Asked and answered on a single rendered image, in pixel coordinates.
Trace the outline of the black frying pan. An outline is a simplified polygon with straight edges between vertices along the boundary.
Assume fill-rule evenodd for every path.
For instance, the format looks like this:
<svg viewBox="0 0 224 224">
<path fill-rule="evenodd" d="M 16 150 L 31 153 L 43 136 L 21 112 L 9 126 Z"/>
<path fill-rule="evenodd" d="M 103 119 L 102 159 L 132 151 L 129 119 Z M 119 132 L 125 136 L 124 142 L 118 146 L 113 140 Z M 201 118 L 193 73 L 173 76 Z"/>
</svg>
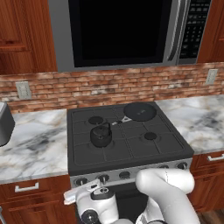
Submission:
<svg viewBox="0 0 224 224">
<path fill-rule="evenodd" d="M 123 108 L 122 112 L 124 113 L 123 119 L 118 120 L 116 122 L 112 122 L 112 125 L 117 125 L 119 123 L 126 123 L 130 121 L 147 122 L 157 115 L 156 109 L 145 102 L 129 103 Z"/>
</svg>

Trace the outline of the wooden drawer front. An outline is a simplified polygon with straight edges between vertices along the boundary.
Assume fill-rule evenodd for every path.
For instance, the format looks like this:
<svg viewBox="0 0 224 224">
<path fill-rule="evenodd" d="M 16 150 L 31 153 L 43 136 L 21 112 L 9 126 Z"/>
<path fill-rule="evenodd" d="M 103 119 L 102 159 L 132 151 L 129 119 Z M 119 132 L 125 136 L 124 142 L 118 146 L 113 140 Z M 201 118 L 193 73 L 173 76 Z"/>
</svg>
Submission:
<svg viewBox="0 0 224 224">
<path fill-rule="evenodd" d="M 39 182 L 39 189 L 27 192 L 15 192 L 15 186 L 27 187 L 34 186 Z M 26 200 L 41 196 L 50 196 L 57 193 L 64 193 L 71 188 L 68 175 L 54 176 L 50 178 L 31 179 L 26 181 L 14 182 L 0 185 L 0 203 Z"/>
<path fill-rule="evenodd" d="M 219 157 L 221 154 L 224 154 L 224 150 L 209 152 L 206 154 L 194 155 L 192 157 L 192 164 L 191 164 L 190 170 L 192 172 L 197 172 L 202 170 L 208 170 L 210 168 L 215 168 L 216 166 L 219 166 L 219 165 L 224 165 L 224 160 L 214 161 L 214 162 L 209 162 L 207 160 L 207 156 L 211 156 L 215 158 L 215 157 Z"/>
</svg>

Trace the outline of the black kettle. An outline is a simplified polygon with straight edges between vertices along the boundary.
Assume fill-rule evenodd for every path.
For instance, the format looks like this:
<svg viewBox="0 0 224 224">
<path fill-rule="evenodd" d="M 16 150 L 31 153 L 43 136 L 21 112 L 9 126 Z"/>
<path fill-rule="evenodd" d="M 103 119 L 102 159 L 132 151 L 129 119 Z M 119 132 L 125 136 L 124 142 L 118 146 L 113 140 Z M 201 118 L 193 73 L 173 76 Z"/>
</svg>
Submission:
<svg viewBox="0 0 224 224">
<path fill-rule="evenodd" d="M 90 141 L 98 148 L 108 146 L 112 141 L 112 131 L 109 122 L 105 122 L 90 131 Z"/>
</svg>

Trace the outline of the wooden base cupboard door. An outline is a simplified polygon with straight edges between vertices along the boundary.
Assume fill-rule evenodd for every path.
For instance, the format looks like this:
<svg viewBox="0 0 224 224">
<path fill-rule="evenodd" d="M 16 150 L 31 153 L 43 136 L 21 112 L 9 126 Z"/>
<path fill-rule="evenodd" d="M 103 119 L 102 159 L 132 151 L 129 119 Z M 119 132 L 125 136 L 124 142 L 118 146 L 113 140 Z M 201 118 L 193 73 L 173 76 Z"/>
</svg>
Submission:
<svg viewBox="0 0 224 224">
<path fill-rule="evenodd" d="M 188 194 L 197 212 L 207 212 L 221 208 L 224 200 L 224 173 L 208 176 L 195 176 L 195 187 Z"/>
<path fill-rule="evenodd" d="M 3 203 L 1 207 L 6 224 L 77 224 L 74 206 L 65 206 L 59 199 L 34 204 Z"/>
</svg>

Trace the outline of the white wall outlet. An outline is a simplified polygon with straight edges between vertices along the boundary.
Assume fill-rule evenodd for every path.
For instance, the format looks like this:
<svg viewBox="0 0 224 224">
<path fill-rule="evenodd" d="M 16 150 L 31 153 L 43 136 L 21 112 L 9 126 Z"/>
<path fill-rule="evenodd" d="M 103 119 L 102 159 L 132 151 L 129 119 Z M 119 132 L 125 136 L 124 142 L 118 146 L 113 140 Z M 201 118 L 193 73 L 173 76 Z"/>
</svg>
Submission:
<svg viewBox="0 0 224 224">
<path fill-rule="evenodd" d="M 21 100 L 30 100 L 32 98 L 28 81 L 17 81 L 16 87 L 17 87 L 18 97 Z"/>
<path fill-rule="evenodd" d="M 208 71 L 207 77 L 206 77 L 206 85 L 213 85 L 215 81 L 215 77 L 218 73 L 217 69 L 210 69 Z"/>
</svg>

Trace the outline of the black stove hob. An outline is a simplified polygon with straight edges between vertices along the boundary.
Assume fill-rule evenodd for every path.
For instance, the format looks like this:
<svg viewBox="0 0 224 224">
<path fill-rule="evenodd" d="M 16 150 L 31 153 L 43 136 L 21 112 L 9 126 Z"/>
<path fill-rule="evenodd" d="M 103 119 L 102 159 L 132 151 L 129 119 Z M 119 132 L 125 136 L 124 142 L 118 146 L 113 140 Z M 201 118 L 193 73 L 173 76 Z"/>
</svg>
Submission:
<svg viewBox="0 0 224 224">
<path fill-rule="evenodd" d="M 124 117 L 123 104 L 92 108 L 74 108 L 67 111 L 67 163 L 71 186 L 76 180 L 86 178 L 87 182 L 108 174 L 105 186 L 132 183 L 138 171 L 168 165 L 187 163 L 193 160 L 193 149 L 179 134 L 162 109 L 150 102 L 157 115 L 147 122 L 112 123 Z M 90 131 L 103 123 L 110 123 L 111 143 L 102 148 L 90 141 Z M 121 172 L 130 176 L 121 179 Z"/>
</svg>

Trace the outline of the black oven door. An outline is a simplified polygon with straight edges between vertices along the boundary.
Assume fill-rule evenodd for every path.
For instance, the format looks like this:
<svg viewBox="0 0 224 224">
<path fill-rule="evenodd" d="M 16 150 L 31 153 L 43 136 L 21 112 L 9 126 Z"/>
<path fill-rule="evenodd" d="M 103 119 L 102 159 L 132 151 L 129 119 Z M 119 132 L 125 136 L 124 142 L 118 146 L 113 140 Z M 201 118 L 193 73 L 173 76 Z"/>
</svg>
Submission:
<svg viewBox="0 0 224 224">
<path fill-rule="evenodd" d="M 109 189 L 115 193 L 119 218 L 135 223 L 146 208 L 148 197 L 137 190 L 135 183 L 115 185 Z"/>
</svg>

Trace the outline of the wooden wall cupboard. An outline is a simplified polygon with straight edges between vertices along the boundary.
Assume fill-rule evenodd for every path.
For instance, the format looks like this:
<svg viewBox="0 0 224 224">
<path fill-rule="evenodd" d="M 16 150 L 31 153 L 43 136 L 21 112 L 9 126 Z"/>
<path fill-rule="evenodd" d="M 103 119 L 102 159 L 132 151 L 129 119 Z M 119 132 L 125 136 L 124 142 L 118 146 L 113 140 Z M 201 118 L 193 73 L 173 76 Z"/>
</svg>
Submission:
<svg viewBox="0 0 224 224">
<path fill-rule="evenodd" d="M 224 62 L 224 0 L 212 0 L 197 62 Z"/>
<path fill-rule="evenodd" d="M 57 71 L 47 0 L 0 0 L 0 74 Z"/>
</svg>

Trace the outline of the grey microwave oven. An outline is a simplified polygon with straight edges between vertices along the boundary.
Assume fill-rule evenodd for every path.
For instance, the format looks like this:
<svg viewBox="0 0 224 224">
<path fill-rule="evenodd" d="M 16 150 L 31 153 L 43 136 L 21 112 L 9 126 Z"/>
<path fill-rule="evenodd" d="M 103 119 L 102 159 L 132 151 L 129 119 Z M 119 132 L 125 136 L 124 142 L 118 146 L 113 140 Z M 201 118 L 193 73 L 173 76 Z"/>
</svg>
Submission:
<svg viewBox="0 0 224 224">
<path fill-rule="evenodd" d="M 169 61 L 178 0 L 48 0 L 58 70 L 196 63 L 212 0 L 184 2 L 178 48 Z"/>
</svg>

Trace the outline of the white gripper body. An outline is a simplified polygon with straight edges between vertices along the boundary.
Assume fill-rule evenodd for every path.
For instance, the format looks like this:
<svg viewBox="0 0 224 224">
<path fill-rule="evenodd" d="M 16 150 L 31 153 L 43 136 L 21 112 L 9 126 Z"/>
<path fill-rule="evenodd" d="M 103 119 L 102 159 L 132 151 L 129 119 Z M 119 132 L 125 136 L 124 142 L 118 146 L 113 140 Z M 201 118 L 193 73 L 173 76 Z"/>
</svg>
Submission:
<svg viewBox="0 0 224 224">
<path fill-rule="evenodd" d="M 80 193 L 91 193 L 94 190 L 100 188 L 101 186 L 101 181 L 99 179 L 95 179 L 91 182 L 87 182 L 85 185 L 80 185 L 78 187 L 72 188 L 71 190 L 64 193 L 64 204 L 71 205 L 76 202 Z"/>
</svg>

